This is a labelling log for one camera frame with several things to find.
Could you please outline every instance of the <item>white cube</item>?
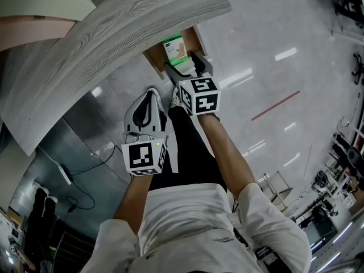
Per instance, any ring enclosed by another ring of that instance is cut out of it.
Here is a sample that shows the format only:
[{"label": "white cube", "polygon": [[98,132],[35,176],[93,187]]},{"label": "white cube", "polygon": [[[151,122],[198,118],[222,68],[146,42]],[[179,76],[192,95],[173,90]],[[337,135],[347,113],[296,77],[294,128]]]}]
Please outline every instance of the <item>white cube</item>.
[{"label": "white cube", "polygon": [[179,81],[180,99],[193,114],[217,112],[221,91],[212,78]]},{"label": "white cube", "polygon": [[164,139],[147,140],[122,144],[126,170],[134,176],[158,174],[162,172],[167,147]]}]

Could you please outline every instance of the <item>person's left arm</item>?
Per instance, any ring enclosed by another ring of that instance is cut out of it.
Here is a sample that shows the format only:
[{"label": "person's left arm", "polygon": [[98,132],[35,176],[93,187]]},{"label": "person's left arm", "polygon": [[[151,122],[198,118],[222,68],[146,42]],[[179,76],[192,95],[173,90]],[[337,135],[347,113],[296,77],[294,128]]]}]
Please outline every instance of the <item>person's left arm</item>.
[{"label": "person's left arm", "polygon": [[130,182],[114,219],[103,222],[89,262],[81,273],[127,272],[137,253],[137,234],[143,220],[152,176]]}]

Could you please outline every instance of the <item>forearm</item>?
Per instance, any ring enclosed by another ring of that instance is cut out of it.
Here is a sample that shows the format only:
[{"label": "forearm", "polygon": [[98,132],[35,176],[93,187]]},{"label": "forearm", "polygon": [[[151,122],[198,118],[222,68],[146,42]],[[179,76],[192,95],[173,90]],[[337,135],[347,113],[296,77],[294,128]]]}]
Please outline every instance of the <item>forearm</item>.
[{"label": "forearm", "polygon": [[114,218],[127,221],[135,235],[143,220],[144,207],[152,176],[134,177],[130,182]]},{"label": "forearm", "polygon": [[214,152],[224,182],[238,199],[240,191],[249,183],[255,182],[249,165],[214,116],[199,115],[198,121]]}]

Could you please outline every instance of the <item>person's right arm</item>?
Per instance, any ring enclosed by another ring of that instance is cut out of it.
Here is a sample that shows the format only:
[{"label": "person's right arm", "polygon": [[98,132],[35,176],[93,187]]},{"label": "person's right arm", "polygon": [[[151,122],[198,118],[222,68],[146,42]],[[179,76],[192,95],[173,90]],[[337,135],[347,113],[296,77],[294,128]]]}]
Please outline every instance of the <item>person's right arm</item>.
[{"label": "person's right arm", "polygon": [[306,234],[275,207],[255,182],[248,163],[212,115],[199,115],[224,181],[239,201],[239,218],[258,247],[278,253],[292,272],[308,272],[311,250]]}]

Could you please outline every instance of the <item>person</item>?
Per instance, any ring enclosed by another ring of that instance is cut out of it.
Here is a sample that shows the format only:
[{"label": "person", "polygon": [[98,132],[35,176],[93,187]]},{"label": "person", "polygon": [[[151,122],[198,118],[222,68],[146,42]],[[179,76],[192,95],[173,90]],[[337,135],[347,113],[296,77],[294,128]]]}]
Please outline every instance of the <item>person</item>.
[{"label": "person", "polygon": [[24,254],[35,266],[33,268],[33,265],[26,262],[29,269],[39,272],[41,261],[47,258],[48,237],[55,219],[58,199],[50,195],[49,190],[38,182],[33,182],[32,186],[36,193],[25,233]]},{"label": "person", "polygon": [[[268,247],[291,272],[308,272],[306,234],[264,195],[218,118],[198,116],[214,158],[177,89],[168,115],[179,172],[166,154],[162,173],[131,180],[114,219],[101,224],[82,273],[263,272],[253,247]],[[239,201],[238,215],[227,189]]]}]

